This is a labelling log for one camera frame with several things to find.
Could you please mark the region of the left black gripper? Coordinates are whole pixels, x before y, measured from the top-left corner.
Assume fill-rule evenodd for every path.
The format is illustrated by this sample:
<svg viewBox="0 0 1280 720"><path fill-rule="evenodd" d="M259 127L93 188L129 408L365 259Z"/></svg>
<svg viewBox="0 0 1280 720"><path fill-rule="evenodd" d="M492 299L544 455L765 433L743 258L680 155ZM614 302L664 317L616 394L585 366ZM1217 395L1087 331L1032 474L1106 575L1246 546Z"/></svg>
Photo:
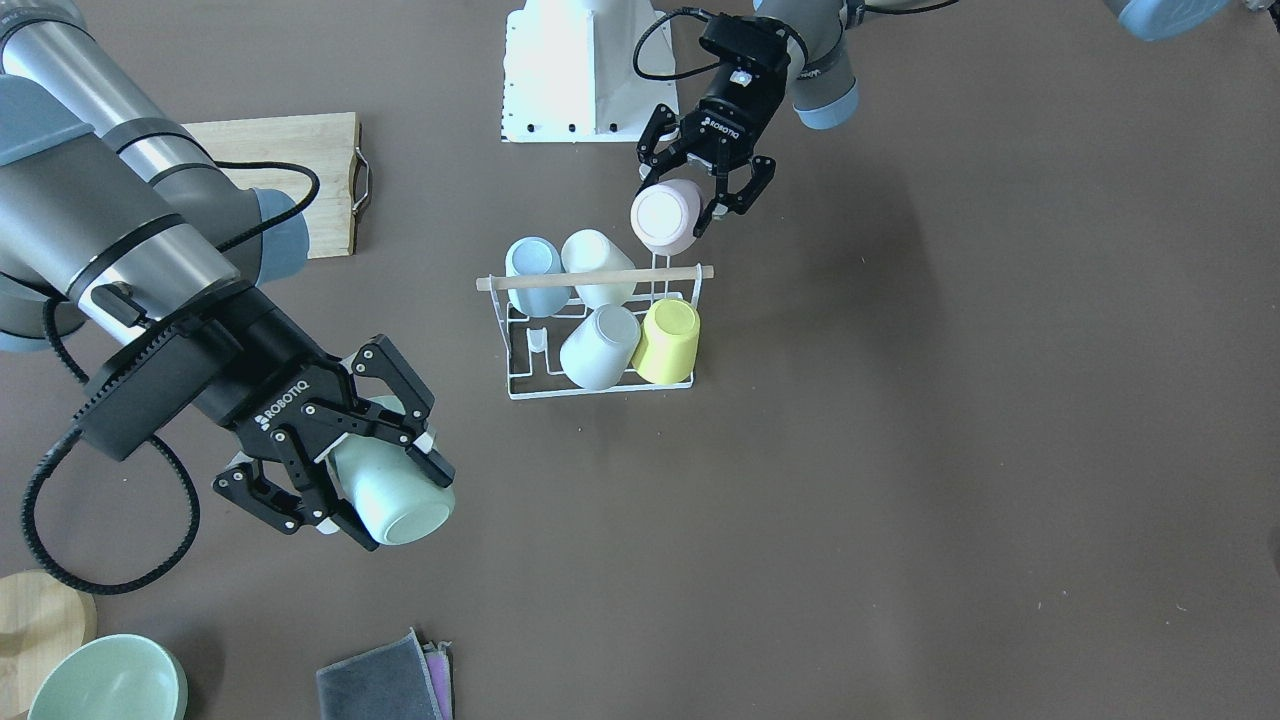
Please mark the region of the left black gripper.
<svg viewBox="0 0 1280 720"><path fill-rule="evenodd" d="M783 70L719 68L685 117L658 104L637 141L641 183L636 196L664 173L696 158L708 164L716 184L696 219L696 237L701 238L717 217L745 215L774 177L774 159L754 154L756 141L782 102L786 85ZM732 191L730 170L746 164L750 178Z"/></svg>

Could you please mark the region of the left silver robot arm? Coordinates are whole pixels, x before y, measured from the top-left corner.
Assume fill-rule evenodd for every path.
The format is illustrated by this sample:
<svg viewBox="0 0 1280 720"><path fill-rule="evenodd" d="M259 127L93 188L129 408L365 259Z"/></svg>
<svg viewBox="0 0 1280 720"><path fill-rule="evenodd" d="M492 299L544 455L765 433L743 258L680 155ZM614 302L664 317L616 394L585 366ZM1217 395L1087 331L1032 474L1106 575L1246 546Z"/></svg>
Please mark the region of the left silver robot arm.
<svg viewBox="0 0 1280 720"><path fill-rule="evenodd" d="M759 105L759 77L740 55L709 53L687 70L639 79L678 88L687 109L658 102L635 143L623 186L654 197L680 181L692 192L666 201L672 229L701 227L703 243L806 231L837 237L867 231L890 205L925 202L937 225L964 218L961 201L988 223L998 205L1025 223L1059 195L1059 215L1087 223L1087 204L1112 210L1128 182L1176 192L1197 184L1193 161L1210 160L1230 127L1210 100L1236 96L1228 63L1254 29L1272 60L1277 31L1267 12L1243 1L1206 1L1197 26L1151 42L1134 36L1108 1L916 1L890 14L847 20L851 1L831 3L840 33L832 50L859 92L844 123L812 128L794 109L791 79L765 122L712 115L705 104L746 96Z"/></svg>

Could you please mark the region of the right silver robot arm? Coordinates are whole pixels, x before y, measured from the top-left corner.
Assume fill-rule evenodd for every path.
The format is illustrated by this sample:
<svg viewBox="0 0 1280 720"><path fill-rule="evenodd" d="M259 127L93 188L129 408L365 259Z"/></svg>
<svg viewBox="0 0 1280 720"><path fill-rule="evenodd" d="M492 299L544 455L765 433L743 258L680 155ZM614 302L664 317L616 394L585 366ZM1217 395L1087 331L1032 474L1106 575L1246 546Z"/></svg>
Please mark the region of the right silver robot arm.
<svg viewBox="0 0 1280 720"><path fill-rule="evenodd" d="M407 544L454 509L434 397L378 336L325 352L262 291L308 255L302 208L243 190L86 31L70 1L3 4L3 340L40 302L122 351L76 420L124 459L180 410L239 442L216 492L291 534Z"/></svg>

